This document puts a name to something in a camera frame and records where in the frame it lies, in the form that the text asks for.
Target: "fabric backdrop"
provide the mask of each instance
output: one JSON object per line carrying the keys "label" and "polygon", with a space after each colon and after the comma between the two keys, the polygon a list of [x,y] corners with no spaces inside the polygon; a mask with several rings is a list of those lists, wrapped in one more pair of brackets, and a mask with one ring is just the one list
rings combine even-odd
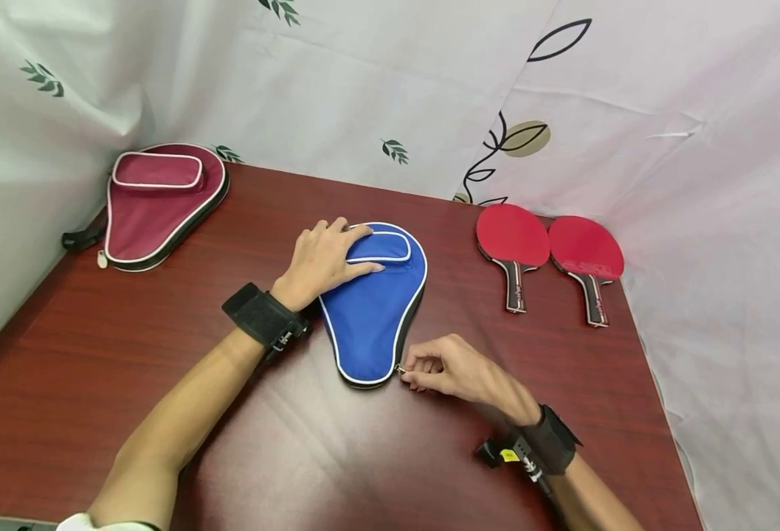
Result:
{"label": "fabric backdrop", "polygon": [[601,220],[707,528],[780,530],[780,0],[0,0],[0,326],[172,140]]}
{"label": "fabric backdrop", "polygon": [[455,200],[612,230],[705,525],[780,530],[780,1],[612,9],[559,2]]}

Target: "hand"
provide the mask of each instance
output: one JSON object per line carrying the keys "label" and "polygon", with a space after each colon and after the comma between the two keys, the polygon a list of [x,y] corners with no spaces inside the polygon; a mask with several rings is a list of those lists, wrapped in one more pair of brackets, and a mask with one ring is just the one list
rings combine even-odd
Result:
{"label": "hand", "polygon": [[368,225],[348,230],[345,218],[337,218],[330,226],[323,220],[312,230],[305,230],[295,240],[292,263],[283,276],[275,281],[272,296],[294,312],[304,309],[325,291],[340,284],[384,268],[379,263],[345,262],[345,256],[354,242],[371,235]]}
{"label": "hand", "polygon": [[401,380],[411,390],[433,389],[469,402],[487,403],[518,426],[539,423],[540,406],[531,393],[490,358],[452,334],[413,345],[402,365]]}

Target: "black wrist band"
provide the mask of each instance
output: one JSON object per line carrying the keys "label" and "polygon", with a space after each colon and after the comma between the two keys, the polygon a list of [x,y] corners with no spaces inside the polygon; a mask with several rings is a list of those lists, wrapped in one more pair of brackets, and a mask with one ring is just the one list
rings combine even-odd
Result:
{"label": "black wrist band", "polygon": [[266,361],[283,351],[290,339],[310,329],[310,323],[303,317],[289,311],[268,291],[261,291],[253,283],[235,292],[221,309],[245,334],[266,348]]}
{"label": "black wrist band", "polygon": [[517,427],[517,454],[524,454],[543,474],[561,476],[576,455],[579,438],[551,407],[540,406],[542,419],[536,426]]}

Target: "right hand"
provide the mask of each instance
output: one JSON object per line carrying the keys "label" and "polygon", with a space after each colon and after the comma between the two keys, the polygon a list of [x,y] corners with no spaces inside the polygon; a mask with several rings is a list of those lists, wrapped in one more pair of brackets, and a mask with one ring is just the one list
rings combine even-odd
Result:
{"label": "right hand", "polygon": [[457,334],[413,345],[402,365],[401,380],[413,391],[433,389],[469,402],[495,402],[494,380],[505,371]]}

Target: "wooden table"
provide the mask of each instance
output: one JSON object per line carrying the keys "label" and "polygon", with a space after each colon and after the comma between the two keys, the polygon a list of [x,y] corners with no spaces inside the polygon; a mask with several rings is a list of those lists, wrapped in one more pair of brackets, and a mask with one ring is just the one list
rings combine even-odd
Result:
{"label": "wooden table", "polygon": [[[612,326],[584,324],[580,287],[547,264],[526,275],[528,313],[505,312],[503,271],[475,249],[480,208],[229,165],[232,189],[148,273],[65,257],[0,334],[0,515],[85,510],[121,443],[231,329],[221,302],[271,286],[300,231],[342,215],[401,225],[429,261],[408,343],[457,332],[496,358],[586,444],[588,462],[648,530],[698,530],[656,387],[620,285]],[[550,529],[516,468],[472,452],[479,408],[399,380],[346,386],[321,321],[246,387],[182,480],[177,529]]]}

